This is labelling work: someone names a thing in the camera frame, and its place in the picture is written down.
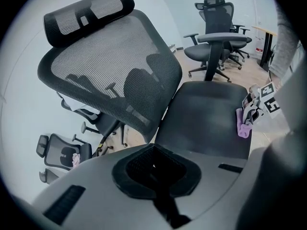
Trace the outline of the black mesh office chair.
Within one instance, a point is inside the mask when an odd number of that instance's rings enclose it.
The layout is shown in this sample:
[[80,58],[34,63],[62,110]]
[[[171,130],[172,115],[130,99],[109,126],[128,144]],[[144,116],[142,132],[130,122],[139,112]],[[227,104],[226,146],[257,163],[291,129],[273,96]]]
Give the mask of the black mesh office chair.
[[[61,106],[68,110],[72,111],[68,105],[61,100]],[[84,108],[77,109],[76,111],[72,111],[82,117],[84,117],[91,125],[94,125],[96,129],[90,128],[86,125],[85,122],[82,123],[81,132],[84,133],[85,131],[93,132],[96,134],[100,134],[103,136],[103,141],[110,135],[115,135],[116,130],[120,127],[121,131],[121,144],[127,147],[128,145],[124,142],[124,130],[125,124],[116,120],[115,118],[104,114],[86,104],[84,104]]]
[[92,158],[92,147],[89,143],[70,144],[56,134],[40,135],[36,153],[44,159],[46,166],[69,171],[73,168],[75,154],[80,163]]
[[66,173],[57,169],[45,168],[43,172],[39,172],[39,179],[42,183],[51,184],[56,179],[63,177]]
[[201,67],[190,70],[188,76],[191,77],[193,72],[206,71],[205,81],[212,81],[217,73],[230,83],[230,78],[217,69],[220,66],[219,62],[224,63],[233,52],[231,41],[246,41],[247,37],[230,32],[234,13],[233,3],[225,0],[204,0],[202,11],[205,18],[205,34],[184,36],[190,37],[194,42],[193,46],[184,49],[185,55],[201,62]]
[[224,42],[246,41],[225,31],[198,38],[209,55],[202,81],[181,82],[180,63],[134,0],[81,0],[43,17],[52,48],[39,79],[122,122],[166,149],[246,160],[250,138],[237,134],[245,87],[213,81]]
[[[246,31],[250,31],[250,29],[245,28],[244,25],[239,25],[239,24],[231,24],[230,27],[230,32],[231,33],[239,33],[239,30],[243,31],[243,35],[246,35]],[[234,53],[238,53],[241,57],[242,57],[242,62],[245,62],[245,57],[242,55],[243,53],[247,55],[247,57],[249,58],[249,53],[241,50],[242,48],[244,48],[248,43],[250,43],[252,41],[252,39],[250,37],[247,37],[246,41],[231,41],[230,44],[233,48],[233,52]]]

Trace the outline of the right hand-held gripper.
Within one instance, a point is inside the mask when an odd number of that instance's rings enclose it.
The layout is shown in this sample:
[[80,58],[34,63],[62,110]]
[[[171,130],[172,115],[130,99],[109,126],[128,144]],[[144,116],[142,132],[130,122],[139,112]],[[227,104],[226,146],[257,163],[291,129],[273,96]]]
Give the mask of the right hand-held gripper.
[[[275,99],[276,87],[273,82],[260,87],[253,84],[248,91],[247,96],[242,101],[243,116],[242,123],[245,125],[254,124],[258,119],[265,117],[275,118],[280,112],[280,106]],[[259,104],[248,106],[255,98],[259,98]]]

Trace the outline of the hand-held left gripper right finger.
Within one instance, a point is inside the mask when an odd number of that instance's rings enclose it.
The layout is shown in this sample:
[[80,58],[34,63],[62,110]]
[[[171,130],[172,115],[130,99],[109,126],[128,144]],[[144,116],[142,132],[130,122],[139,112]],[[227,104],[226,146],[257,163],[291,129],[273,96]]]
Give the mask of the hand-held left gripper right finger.
[[237,230],[246,160],[155,146],[155,230]]

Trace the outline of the white garment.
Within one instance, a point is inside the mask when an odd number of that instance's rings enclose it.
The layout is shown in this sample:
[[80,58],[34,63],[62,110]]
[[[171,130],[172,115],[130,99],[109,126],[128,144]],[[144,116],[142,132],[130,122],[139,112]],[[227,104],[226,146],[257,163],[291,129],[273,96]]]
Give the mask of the white garment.
[[62,93],[57,92],[57,94],[64,100],[64,102],[68,105],[68,107],[72,110],[72,111],[76,111],[77,109],[82,109],[84,108],[84,104],[72,99]]

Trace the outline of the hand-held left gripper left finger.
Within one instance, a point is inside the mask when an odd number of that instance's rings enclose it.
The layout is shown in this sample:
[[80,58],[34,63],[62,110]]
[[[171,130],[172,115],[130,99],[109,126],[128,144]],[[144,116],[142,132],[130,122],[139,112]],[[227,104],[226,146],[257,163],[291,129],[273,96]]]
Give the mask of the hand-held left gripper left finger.
[[85,190],[61,225],[66,230],[172,230],[151,200],[128,197],[113,181],[113,166],[143,147],[136,146],[82,162],[44,189],[34,200],[34,208],[45,213],[70,186],[75,185]]

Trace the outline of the yellow wooden table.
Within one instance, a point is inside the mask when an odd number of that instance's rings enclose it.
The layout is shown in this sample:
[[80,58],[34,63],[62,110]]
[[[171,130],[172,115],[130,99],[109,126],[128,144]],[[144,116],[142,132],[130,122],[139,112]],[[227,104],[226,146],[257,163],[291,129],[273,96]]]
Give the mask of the yellow wooden table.
[[263,52],[261,59],[257,60],[257,64],[266,72],[269,71],[269,59],[272,55],[271,51],[271,46],[272,46],[272,39],[274,36],[277,36],[277,33],[271,32],[269,30],[257,27],[257,26],[252,26],[252,28],[255,28],[257,30],[265,32],[265,40],[264,40],[264,47],[263,47]]

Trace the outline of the person's right forearm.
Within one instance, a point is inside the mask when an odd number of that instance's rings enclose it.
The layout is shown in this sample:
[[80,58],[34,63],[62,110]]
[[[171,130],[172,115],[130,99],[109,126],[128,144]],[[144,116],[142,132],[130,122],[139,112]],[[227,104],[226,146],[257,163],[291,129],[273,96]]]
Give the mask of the person's right forearm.
[[269,66],[269,80],[279,89],[297,69],[303,48],[282,7],[277,2],[275,5],[278,34],[274,56]]

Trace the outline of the purple wiping cloth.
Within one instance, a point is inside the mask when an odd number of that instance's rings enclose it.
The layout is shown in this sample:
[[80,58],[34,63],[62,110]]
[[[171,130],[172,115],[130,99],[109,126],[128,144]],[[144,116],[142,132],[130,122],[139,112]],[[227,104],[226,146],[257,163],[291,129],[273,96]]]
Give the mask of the purple wiping cloth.
[[237,134],[241,138],[248,138],[250,131],[253,128],[253,123],[250,121],[247,121],[243,123],[243,109],[238,108],[236,109],[236,128],[237,128]]

